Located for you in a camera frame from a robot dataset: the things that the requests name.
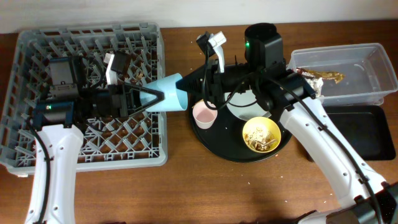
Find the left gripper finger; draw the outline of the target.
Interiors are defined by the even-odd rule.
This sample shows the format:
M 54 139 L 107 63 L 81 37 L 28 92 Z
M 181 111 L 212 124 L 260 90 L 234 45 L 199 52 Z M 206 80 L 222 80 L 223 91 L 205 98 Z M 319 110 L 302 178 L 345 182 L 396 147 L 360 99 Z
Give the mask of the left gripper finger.
M 147 93 L 147 94 L 155 96 L 155 98 L 158 100 L 164 99 L 164 93 L 161 91 L 158 91 L 158 90 L 153 90 L 153 89 L 150 89 L 147 87 L 129 84 L 129 83 L 123 84 L 123 87 L 131 95 L 132 98 L 139 99 L 140 93 Z
M 143 111 L 164 100 L 163 93 L 160 93 L 158 95 L 149 94 L 149 96 L 153 96 L 154 98 L 144 103 L 141 102 L 140 93 L 131 93 L 130 96 L 130 99 L 127 100 L 128 116 L 135 116 L 136 114 L 142 113 Z

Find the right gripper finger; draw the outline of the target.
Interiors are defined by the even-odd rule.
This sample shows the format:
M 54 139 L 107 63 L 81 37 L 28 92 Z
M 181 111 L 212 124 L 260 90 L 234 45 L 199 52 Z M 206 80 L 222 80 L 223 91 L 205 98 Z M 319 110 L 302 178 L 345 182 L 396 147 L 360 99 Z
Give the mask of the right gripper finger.
M 196 70 L 193 70 L 188 75 L 184 76 L 179 83 L 190 83 L 190 82 L 200 82 L 205 76 L 205 66 L 202 65 L 198 67 Z
M 193 95 L 202 95 L 202 81 L 201 80 L 184 80 L 181 79 L 176 82 L 176 87 L 179 90 L 186 91 Z

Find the blue cup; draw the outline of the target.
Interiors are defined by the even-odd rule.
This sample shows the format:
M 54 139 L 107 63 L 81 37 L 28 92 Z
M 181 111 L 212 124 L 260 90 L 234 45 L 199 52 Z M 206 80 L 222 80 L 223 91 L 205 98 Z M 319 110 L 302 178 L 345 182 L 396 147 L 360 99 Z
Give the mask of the blue cup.
M 160 80 L 145 84 L 144 87 L 161 91 L 164 100 L 146 109 L 147 112 L 185 111 L 188 107 L 188 94 L 179 90 L 176 83 L 182 79 L 181 74 L 175 73 Z

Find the grey round plate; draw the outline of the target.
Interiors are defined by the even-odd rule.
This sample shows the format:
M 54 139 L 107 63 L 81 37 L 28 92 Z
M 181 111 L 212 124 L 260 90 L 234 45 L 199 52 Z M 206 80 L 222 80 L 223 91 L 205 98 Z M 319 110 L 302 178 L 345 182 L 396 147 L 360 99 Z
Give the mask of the grey round plate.
M 237 118 L 248 121 L 255 117 L 270 117 L 268 111 L 264 111 L 257 103 L 252 90 L 246 90 L 244 93 L 235 93 L 227 107 L 229 111 Z

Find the pink cup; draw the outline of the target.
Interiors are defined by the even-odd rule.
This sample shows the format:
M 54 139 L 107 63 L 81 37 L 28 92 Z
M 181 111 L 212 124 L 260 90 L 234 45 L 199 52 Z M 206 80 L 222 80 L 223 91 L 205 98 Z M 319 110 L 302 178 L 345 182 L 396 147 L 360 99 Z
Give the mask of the pink cup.
M 192 107 L 192 115 L 196 125 L 200 129 L 209 129 L 215 122 L 218 111 L 209 109 L 205 102 L 200 100 Z

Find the yellow bowl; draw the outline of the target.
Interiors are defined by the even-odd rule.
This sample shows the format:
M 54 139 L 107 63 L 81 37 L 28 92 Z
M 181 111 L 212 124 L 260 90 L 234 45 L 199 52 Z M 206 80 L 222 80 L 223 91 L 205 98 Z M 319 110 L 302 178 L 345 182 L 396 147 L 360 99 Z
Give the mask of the yellow bowl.
M 278 125 L 271 119 L 255 117 L 248 120 L 242 130 L 245 145 L 252 151 L 265 154 L 274 151 L 282 140 Z

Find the white tissue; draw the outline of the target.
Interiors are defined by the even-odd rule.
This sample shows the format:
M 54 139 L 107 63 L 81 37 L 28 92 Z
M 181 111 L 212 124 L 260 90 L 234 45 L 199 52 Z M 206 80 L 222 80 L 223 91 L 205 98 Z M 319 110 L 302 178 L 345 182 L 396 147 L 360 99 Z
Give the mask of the white tissue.
M 304 79 L 315 91 L 316 98 L 319 98 L 322 95 L 323 78 L 304 77 Z

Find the brown snack wrapper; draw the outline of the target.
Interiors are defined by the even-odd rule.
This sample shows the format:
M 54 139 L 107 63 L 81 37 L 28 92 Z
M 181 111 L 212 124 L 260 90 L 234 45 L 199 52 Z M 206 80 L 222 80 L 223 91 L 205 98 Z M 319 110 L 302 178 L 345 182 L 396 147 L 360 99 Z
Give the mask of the brown snack wrapper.
M 305 78 L 322 78 L 325 80 L 334 80 L 336 84 L 341 82 L 345 77 L 345 75 L 340 72 L 321 72 L 315 70 L 307 70 L 305 68 L 297 68 L 296 71 L 298 74 L 304 76 Z

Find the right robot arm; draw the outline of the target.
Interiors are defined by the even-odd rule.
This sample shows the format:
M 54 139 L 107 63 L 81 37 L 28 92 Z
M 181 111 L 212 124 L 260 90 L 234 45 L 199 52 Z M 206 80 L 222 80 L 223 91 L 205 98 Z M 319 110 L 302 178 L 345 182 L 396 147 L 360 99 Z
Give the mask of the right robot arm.
M 328 179 L 340 207 L 308 212 L 297 223 L 396 223 L 397 185 L 372 169 L 333 124 L 314 89 L 286 67 L 282 37 L 274 24 L 249 26 L 246 63 L 227 66 L 222 33 L 205 33 L 197 45 L 205 63 L 177 83 L 214 111 L 227 105 L 225 93 L 252 90 L 271 120 L 295 136 Z

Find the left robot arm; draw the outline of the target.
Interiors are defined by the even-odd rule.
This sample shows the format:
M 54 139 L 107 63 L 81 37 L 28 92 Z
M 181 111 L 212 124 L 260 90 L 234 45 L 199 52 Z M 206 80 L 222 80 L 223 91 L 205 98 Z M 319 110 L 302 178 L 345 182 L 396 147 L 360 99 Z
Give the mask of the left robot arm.
M 106 72 L 87 86 L 83 57 L 50 60 L 52 84 L 26 123 L 35 139 L 34 183 L 26 223 L 74 223 L 75 179 L 84 130 L 91 118 L 127 118 L 165 100 L 165 94 L 119 83 L 131 58 L 107 54 Z

